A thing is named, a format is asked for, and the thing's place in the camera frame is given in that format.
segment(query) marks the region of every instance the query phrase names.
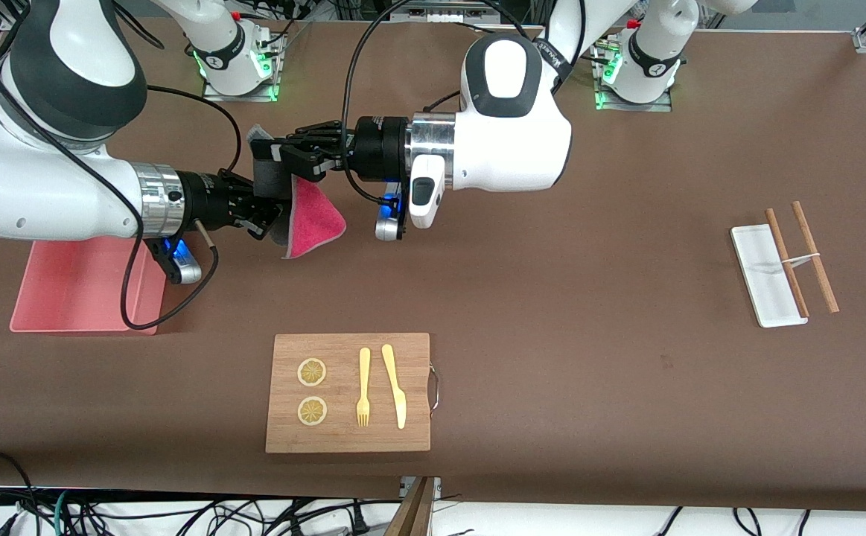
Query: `pink towel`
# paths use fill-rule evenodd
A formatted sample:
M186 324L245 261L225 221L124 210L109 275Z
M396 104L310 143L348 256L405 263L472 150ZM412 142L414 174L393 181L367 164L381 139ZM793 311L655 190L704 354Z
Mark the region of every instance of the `pink towel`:
M298 258L336 240L347 230L347 222L316 184L292 176L290 189L293 209L290 210L290 233L284 258Z

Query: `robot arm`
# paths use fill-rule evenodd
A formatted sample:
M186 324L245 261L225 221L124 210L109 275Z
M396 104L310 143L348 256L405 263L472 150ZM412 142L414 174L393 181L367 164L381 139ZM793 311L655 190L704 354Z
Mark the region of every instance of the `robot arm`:
M743 13L757 0L650 0L639 28L617 34L614 68L603 82L617 95L637 104L656 101L674 84L681 52L698 27L698 3L725 15Z
M214 20L232 23L227 11ZM210 28L220 27L215 24ZM108 155L105 141L140 113L146 95L144 74L110 0L32 3L13 45L0 58L0 237L86 240L134 237L141 231L153 252L161 238L171 237L168 259L195 221L208 230L246 226L263 237L282 203L259 200L243 177L227 170L183 172ZM47 136L99 173L134 213ZM196 270L166 272L173 282L199 277Z
M246 19L235 20L224 0L153 0L184 30L204 78L223 95L244 95L270 78L270 55L280 37Z
M755 2L702 0L725 14L740 13ZM553 98L556 81L568 75L569 68L562 64L588 50L634 0L585 4L582 9L580 0L559 0L548 28L534 42L500 33L476 41L463 62L460 111L413 116L405 126L409 150L400 156L405 160L400 176L357 169L366 159L364 153L382 146L374 138L389 137L375 121L357 123L351 167L361 179L399 181L399 188L388 186L387 196L404 198L402 205L418 228L432 225L446 187L527 192L554 185L572 144L571 124ZM624 34L624 57L634 65L626 66L612 82L628 101L654 101L673 83L678 57L697 26L698 6L695 0L651 0L648 15L639 30ZM394 214L384 212L381 209L376 237L400 238L402 218L395 220Z

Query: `pink tray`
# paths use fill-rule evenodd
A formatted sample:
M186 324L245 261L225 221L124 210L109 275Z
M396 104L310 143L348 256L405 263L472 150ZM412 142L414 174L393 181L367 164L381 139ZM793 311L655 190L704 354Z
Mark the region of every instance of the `pink tray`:
M129 238L81 242L32 242L10 331L56 335L153 335L129 329L118 302L132 251ZM161 312L165 273L142 247L127 294L129 317L151 322Z

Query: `table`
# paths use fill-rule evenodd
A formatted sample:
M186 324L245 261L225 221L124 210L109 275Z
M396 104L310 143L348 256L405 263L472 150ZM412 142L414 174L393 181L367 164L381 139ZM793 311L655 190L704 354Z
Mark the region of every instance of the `table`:
M196 91L178 28L144 23L167 45L129 36L149 82ZM273 135L337 118L364 28L313 24L280 102L226 108ZM381 26L351 118L452 92L476 37ZM688 58L672 113L597 112L579 68L556 98L573 150L551 190L447 192L432 229L381 243L334 174L347 234L306 257L214 233L215 280L153 338L11 334L28 244L0 240L0 450L38 485L387 497L429 474L466 500L866 509L866 54L845 33L697 33ZM224 118L170 95L109 144L183 170L232 148ZM814 318L764 330L728 231L772 206L801 252L791 200L842 312L804 268ZM265 454L273 336L375 331L432 334L432 451Z

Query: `lemon slice image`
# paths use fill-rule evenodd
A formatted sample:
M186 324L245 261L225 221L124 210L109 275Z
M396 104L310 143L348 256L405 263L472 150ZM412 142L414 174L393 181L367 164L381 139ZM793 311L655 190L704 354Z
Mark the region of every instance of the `lemon slice image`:
M297 407L297 418L308 427L316 427L327 418L327 403L321 397L306 397Z
M297 380L300 380L300 383L303 383L304 386L319 386L324 377L327 377L327 366L316 357L304 360L297 367Z

